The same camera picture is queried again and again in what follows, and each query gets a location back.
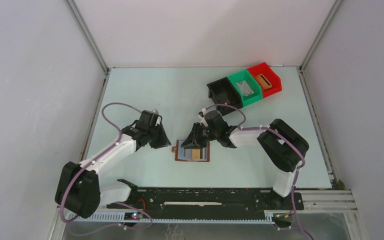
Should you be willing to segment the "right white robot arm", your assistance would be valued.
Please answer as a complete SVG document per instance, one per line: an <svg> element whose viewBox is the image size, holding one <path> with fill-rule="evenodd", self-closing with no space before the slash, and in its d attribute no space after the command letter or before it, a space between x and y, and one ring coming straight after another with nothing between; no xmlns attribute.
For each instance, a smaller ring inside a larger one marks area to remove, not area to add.
<svg viewBox="0 0 384 240"><path fill-rule="evenodd" d="M284 209L291 202L298 172L305 165L308 142L285 121L276 118L267 126L242 127L229 125L217 111L202 110L199 122L182 143L183 149L203 149L211 141L225 148L261 146L276 166L276 179L272 185L271 204Z"/></svg>

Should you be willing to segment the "grey striped credit card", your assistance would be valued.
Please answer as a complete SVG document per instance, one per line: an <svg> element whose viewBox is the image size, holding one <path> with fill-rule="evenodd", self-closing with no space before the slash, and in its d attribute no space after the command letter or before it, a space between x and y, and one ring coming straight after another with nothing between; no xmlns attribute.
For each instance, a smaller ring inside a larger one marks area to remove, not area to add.
<svg viewBox="0 0 384 240"><path fill-rule="evenodd" d="M182 148L181 156L183 160L189 161L192 159L192 149L190 148Z"/></svg>

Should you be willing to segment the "gold credit card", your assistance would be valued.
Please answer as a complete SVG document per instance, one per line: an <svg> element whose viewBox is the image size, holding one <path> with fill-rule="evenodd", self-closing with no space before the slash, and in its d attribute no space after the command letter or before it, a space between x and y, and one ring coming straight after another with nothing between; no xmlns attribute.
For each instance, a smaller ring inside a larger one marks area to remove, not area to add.
<svg viewBox="0 0 384 240"><path fill-rule="evenodd" d="M192 149L191 150L191 158L192 159L202 159L204 157L204 151L202 148L200 149Z"/></svg>

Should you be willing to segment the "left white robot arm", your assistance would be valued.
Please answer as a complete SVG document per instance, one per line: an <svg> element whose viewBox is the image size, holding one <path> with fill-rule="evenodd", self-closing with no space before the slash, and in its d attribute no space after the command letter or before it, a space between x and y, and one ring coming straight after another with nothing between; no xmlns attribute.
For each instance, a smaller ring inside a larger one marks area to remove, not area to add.
<svg viewBox="0 0 384 240"><path fill-rule="evenodd" d="M104 177L119 162L146 145L152 149L171 145L157 110L142 111L138 120L121 129L119 136L96 155L79 163L66 163L61 171L55 202L82 218L115 202L133 208L138 202L138 194L132 191L133 185L121 180L105 184Z"/></svg>

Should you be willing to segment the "brown leather card holder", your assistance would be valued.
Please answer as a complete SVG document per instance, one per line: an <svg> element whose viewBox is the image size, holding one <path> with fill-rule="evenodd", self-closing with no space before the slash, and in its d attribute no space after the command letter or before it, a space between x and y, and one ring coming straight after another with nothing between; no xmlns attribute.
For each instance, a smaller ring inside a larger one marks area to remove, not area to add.
<svg viewBox="0 0 384 240"><path fill-rule="evenodd" d="M197 162L207 163L210 161L210 143L204 148L183 148L181 145L184 140L177 140L171 152L175 154L174 160L177 162Z"/></svg>

